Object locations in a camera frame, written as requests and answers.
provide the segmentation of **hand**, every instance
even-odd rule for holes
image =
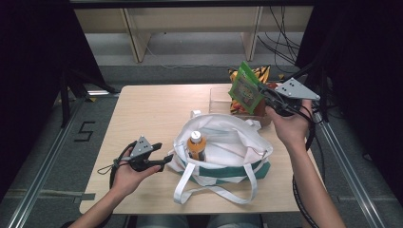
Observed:
[[[127,149],[124,153],[124,157],[129,156],[132,149],[132,147]],[[120,167],[116,170],[115,180],[111,191],[116,192],[123,198],[133,193],[139,186],[140,182],[152,174],[157,173],[161,168],[159,165],[155,165],[142,172],[137,172],[130,167],[127,161],[121,161],[119,165]]]
[[[303,100],[302,105],[312,113],[311,100]],[[307,109],[302,107],[300,111],[309,117],[310,115]],[[275,124],[278,138],[287,148],[294,145],[300,146],[301,144],[305,144],[305,136],[309,125],[305,118],[298,114],[291,117],[279,116],[270,106],[266,106],[266,113]]]

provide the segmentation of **wooden tabletop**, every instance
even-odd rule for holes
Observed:
[[[229,88],[228,84],[214,85],[131,85],[123,88],[107,129],[97,161],[86,187],[86,194],[95,194],[95,200],[83,200],[84,213],[107,191],[109,173],[100,175],[97,170],[112,164],[123,149],[145,136],[150,143],[162,143],[153,152],[151,160],[160,160],[173,148],[173,141],[192,110],[208,114],[210,89]],[[194,194],[183,205],[173,201],[173,194],[181,176],[169,167],[145,179],[139,188],[114,210],[114,214],[216,214],[264,213],[298,211],[292,193],[292,168],[288,153],[278,139],[272,124],[263,127],[260,135],[267,139],[274,151],[269,157],[271,167],[263,180],[258,180],[258,193],[254,200],[238,205],[204,190]],[[315,160],[309,151],[311,160]],[[250,195],[250,183],[226,183],[223,187],[240,197]],[[185,189],[198,187],[189,182]]]

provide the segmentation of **gray floor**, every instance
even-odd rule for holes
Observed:
[[[269,35],[273,39],[277,38],[277,34]],[[302,35],[302,33],[290,33],[288,36],[299,43]],[[259,36],[269,43],[265,39],[265,34]],[[187,80],[198,82],[195,78],[179,77],[178,74],[183,73],[184,70],[188,70],[186,71],[188,77],[196,77],[193,74],[199,72],[209,75],[212,82],[221,82],[227,80],[226,70],[229,67],[237,68],[245,59],[238,33],[154,34],[149,43],[149,51],[141,64],[134,63],[125,34],[88,34],[87,39],[106,81],[116,87],[142,83],[184,84]],[[280,51],[288,53],[284,47]],[[289,63],[267,50],[261,43],[257,44],[254,60],[249,65],[271,65],[274,76],[296,70],[295,67],[289,66]],[[136,74],[138,70],[148,73],[138,75]],[[159,75],[159,80],[151,80],[150,77],[153,75]],[[72,106],[80,108],[57,160],[47,176],[41,194],[31,208],[27,220],[24,221],[24,227],[60,227],[64,222],[80,216],[79,202],[117,99],[117,97],[98,98],[95,102],[84,102],[81,105],[78,105],[80,101],[71,102]],[[342,119],[342,113],[337,108],[330,109],[330,113],[330,125],[336,133],[338,142],[374,203],[385,227],[403,227],[401,205],[376,167],[370,161],[362,159],[365,151],[356,139],[354,131]],[[86,125],[87,131],[93,131],[91,140],[77,142],[85,137],[78,133],[84,122],[91,122]],[[0,227],[8,226],[13,213],[40,170],[43,160],[46,159],[60,131],[60,124],[61,106],[56,101],[53,113],[40,139],[0,205]],[[321,150],[319,144],[314,142],[312,151],[322,174],[325,170],[326,187],[340,214],[348,227],[370,227],[371,223],[367,221],[352,187],[336,161],[335,151],[324,137],[320,126],[317,128],[317,138]],[[264,214],[263,217],[268,227],[299,226],[298,213],[269,213]],[[125,222],[125,216],[113,216],[107,227],[124,227]]]

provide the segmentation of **bag handle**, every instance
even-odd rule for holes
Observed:
[[[257,192],[258,192],[258,183],[255,177],[255,173],[252,169],[252,165],[250,163],[247,163],[243,166],[243,168],[245,169],[246,175],[249,178],[249,181],[251,183],[251,187],[252,187],[252,191],[251,191],[251,195],[249,197],[249,199],[242,199],[239,198],[237,196],[235,196],[234,194],[232,194],[231,192],[229,192],[228,190],[219,187],[219,186],[204,186],[201,188],[195,188],[195,189],[191,189],[191,190],[187,190],[183,192],[184,187],[186,186],[187,182],[189,181],[190,177],[192,176],[193,170],[195,169],[195,164],[189,162],[186,166],[186,169],[184,170],[181,180],[179,181],[176,189],[175,189],[175,193],[174,193],[174,201],[177,202],[178,204],[184,204],[185,202],[187,202],[187,200],[189,200],[189,198],[192,196],[192,194],[194,192],[199,192],[201,190],[204,189],[210,189],[211,191],[215,192],[216,194],[222,196],[223,198],[233,201],[235,203],[238,204],[246,204],[248,202],[250,202],[252,199],[255,198]]]

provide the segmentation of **beverage bottle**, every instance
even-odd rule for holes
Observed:
[[[189,140],[187,140],[187,149],[189,150],[189,157],[198,160],[205,161],[205,149],[206,141],[200,131],[193,131],[190,134]]]

